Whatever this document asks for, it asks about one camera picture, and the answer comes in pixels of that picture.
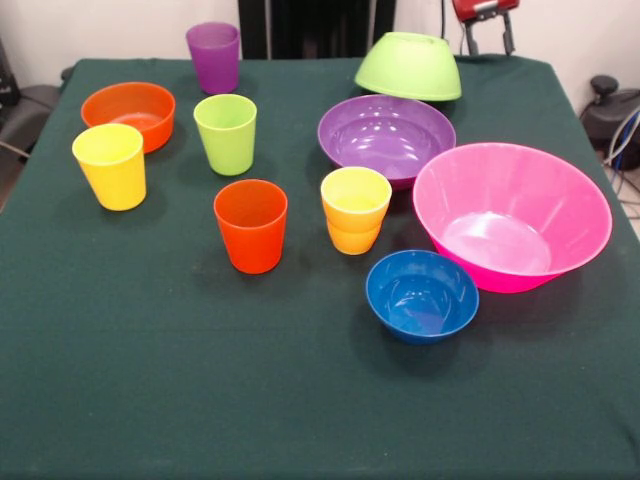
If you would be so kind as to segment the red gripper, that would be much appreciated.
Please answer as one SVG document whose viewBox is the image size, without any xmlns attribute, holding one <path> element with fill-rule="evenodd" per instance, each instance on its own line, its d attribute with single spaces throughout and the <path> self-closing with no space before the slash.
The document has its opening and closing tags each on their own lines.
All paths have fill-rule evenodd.
<svg viewBox="0 0 640 480">
<path fill-rule="evenodd" d="M 464 23 L 464 33 L 468 54 L 479 54 L 478 44 L 473 35 L 473 26 L 477 21 L 484 21 L 500 15 L 504 23 L 503 44 L 506 55 L 515 51 L 513 32 L 509 10 L 519 6 L 519 0 L 453 0 L 453 7 L 458 20 Z"/>
</svg>

